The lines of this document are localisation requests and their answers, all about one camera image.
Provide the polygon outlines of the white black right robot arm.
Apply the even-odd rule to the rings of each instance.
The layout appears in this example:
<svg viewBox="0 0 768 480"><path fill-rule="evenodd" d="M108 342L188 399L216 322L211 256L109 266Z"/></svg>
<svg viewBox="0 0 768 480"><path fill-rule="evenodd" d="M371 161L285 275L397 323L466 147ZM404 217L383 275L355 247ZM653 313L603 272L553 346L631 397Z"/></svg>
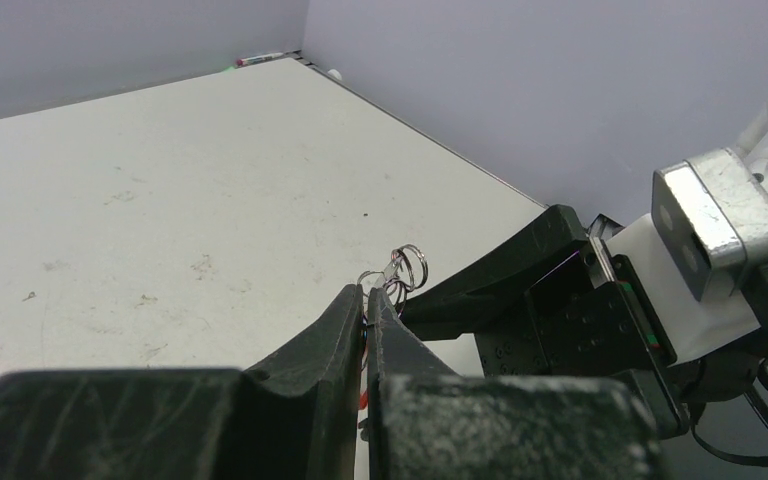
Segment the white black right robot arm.
<svg viewBox="0 0 768 480"><path fill-rule="evenodd" d="M631 224L550 206L401 318L423 340L472 335L488 376L615 377L663 438L736 397L768 430L768 101L734 145L657 170Z"/></svg>

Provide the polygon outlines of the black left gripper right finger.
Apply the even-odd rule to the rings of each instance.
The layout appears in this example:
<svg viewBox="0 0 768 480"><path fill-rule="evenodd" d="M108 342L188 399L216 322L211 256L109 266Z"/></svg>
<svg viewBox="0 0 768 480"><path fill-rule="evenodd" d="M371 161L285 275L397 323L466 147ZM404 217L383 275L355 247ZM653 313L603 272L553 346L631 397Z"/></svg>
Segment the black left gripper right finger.
<svg viewBox="0 0 768 480"><path fill-rule="evenodd" d="M662 479L651 414L620 382L464 377L411 333L387 294L367 302L373 479Z"/></svg>

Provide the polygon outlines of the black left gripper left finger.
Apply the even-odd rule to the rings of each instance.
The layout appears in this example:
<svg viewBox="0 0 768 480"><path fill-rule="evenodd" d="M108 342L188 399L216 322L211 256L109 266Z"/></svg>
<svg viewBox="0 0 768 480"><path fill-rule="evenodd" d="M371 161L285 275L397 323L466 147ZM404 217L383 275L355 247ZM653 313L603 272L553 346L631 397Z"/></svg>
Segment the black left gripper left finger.
<svg viewBox="0 0 768 480"><path fill-rule="evenodd" d="M362 291L245 370L0 377L0 479L341 479L354 471Z"/></svg>

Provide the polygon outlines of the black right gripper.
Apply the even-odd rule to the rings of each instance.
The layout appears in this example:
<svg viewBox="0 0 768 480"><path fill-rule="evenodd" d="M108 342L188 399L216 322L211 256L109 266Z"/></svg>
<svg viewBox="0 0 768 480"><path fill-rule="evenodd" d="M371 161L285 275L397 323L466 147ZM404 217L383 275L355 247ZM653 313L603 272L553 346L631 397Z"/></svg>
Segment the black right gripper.
<svg viewBox="0 0 768 480"><path fill-rule="evenodd" d="M685 434L689 415L667 375L677 355L630 259L598 237L586 242L575 210L552 205L408 300L401 321L423 341L475 333L487 377L621 381L649 409L659 437Z"/></svg>

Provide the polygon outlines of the red key tag with key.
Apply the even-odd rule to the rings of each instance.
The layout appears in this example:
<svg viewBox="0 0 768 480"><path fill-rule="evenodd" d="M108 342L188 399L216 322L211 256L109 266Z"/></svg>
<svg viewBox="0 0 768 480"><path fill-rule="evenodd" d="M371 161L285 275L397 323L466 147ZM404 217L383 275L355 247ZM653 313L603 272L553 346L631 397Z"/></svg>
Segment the red key tag with key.
<svg viewBox="0 0 768 480"><path fill-rule="evenodd" d="M358 411L364 411L369 405L369 392L364 390L359 396Z"/></svg>

